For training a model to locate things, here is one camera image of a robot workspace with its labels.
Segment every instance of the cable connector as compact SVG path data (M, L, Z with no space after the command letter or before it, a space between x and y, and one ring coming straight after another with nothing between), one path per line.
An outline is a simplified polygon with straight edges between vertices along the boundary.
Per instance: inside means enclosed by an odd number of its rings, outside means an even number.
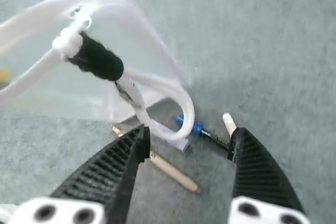
M117 81L124 72L122 60L107 50L101 43L91 39L84 32L80 33L82 45L69 62L83 72L91 72L103 80Z

